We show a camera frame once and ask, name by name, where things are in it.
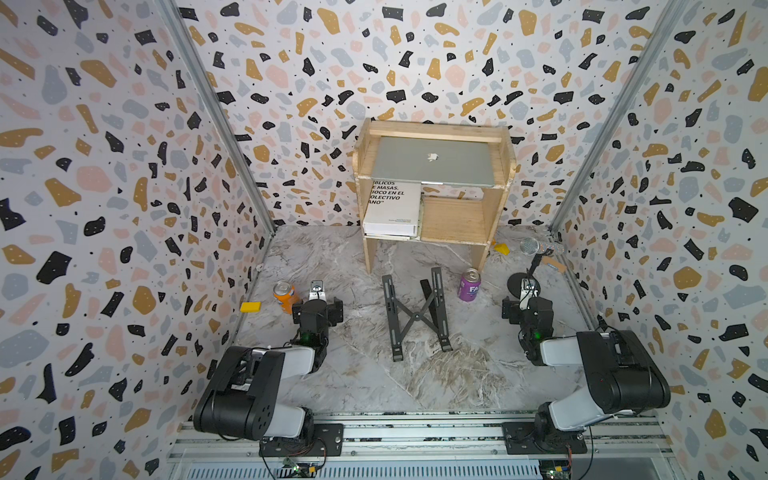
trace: yellow sponge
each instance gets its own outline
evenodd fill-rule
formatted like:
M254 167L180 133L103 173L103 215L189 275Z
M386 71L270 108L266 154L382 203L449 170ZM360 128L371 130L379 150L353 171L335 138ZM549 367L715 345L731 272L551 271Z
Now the yellow sponge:
M497 243L496 246L493 247L493 250L503 253L504 255L509 255L509 247L507 247L506 243Z
M261 302L243 302L240 305L240 311L242 313L256 313L261 311Z

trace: purple soda can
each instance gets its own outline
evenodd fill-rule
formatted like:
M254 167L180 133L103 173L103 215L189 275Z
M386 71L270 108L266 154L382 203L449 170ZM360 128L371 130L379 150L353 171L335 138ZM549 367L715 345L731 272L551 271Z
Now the purple soda can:
M465 302L471 302L480 290L480 272L471 268L462 274L458 283L458 297Z

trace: mounting plate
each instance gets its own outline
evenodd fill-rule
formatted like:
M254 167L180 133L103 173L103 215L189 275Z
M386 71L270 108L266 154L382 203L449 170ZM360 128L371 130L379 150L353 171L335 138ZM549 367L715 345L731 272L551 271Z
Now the mounting plate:
M546 444L534 439L535 425L533 422L505 422L502 423L504 444L507 455L537 455L537 454L568 454L568 447L574 454L587 453L587 444L584 442L581 432L560 432L557 442Z
M341 455L341 447L344 443L344 424L342 423L316 423L315 424L315 445L302 457L322 457L323 443L328 447L329 457L338 457ZM278 440L277 437L270 441L261 441L261 455L264 457L285 457L289 453L296 451L296 444Z

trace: terrazzo wallpaper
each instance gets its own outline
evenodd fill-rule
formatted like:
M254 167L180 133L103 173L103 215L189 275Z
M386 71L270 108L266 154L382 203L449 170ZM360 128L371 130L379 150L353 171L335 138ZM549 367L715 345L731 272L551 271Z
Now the terrazzo wallpaper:
M666 5L177 3L278 225L358 221L366 117L508 126L519 173L502 221L549 223Z
M768 2L690 3L565 224L591 308L647 343L689 478L768 478Z
M0 2L0 477L165 478L263 231L150 2Z

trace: wooden shelf unit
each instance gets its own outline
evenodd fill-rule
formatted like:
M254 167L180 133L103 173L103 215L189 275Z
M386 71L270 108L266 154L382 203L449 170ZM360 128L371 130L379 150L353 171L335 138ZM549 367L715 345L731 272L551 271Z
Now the wooden shelf unit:
M365 218L375 180L372 172L381 137L474 141L488 144L494 185L482 189L482 200L425 197L421 234L422 242L469 245L472 266L478 271L482 270L517 168L515 151L507 127L417 124L371 121L367 118L362 124L352 155L360 223ZM368 273L373 269L378 242L378 239L363 234Z

